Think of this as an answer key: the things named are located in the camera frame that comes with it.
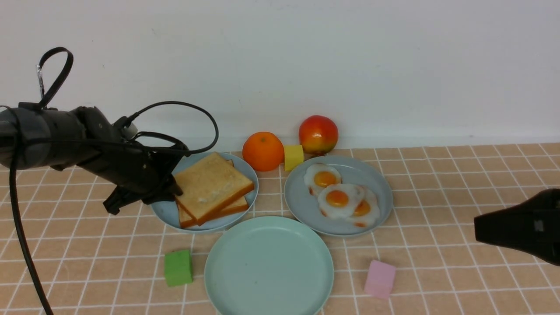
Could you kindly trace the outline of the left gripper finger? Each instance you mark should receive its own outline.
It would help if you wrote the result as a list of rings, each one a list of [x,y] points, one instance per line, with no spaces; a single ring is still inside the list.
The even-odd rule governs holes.
[[[103,206],[109,214],[118,215],[121,208],[146,199],[148,196],[149,194],[146,192],[134,192],[127,188],[116,186],[107,199],[103,201]]]
[[[183,195],[182,188],[178,185],[174,177],[166,177],[158,182],[147,193],[142,195],[140,200],[146,205],[156,202],[172,202],[178,196]]]

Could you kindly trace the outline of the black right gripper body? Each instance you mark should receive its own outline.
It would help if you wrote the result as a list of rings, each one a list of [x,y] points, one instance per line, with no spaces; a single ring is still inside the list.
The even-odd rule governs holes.
[[[560,265],[560,190],[549,188],[507,209],[474,217],[476,241]]]

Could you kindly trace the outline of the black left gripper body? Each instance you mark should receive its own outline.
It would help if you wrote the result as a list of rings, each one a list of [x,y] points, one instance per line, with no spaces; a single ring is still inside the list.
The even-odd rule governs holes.
[[[78,166],[113,184],[134,192],[148,192],[172,170],[178,156],[156,152],[134,140],[122,138],[96,107],[80,106],[54,114],[54,143],[50,166],[64,170]]]

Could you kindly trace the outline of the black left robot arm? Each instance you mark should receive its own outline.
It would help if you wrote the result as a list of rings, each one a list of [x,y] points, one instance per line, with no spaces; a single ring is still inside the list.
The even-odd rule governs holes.
[[[126,116],[110,123],[96,107],[7,109],[1,113],[1,164],[10,167],[16,145],[22,145],[18,170],[87,170],[115,185],[103,203],[113,215],[137,201],[174,201],[182,194],[172,175],[181,157],[146,149],[133,139],[132,126]]]

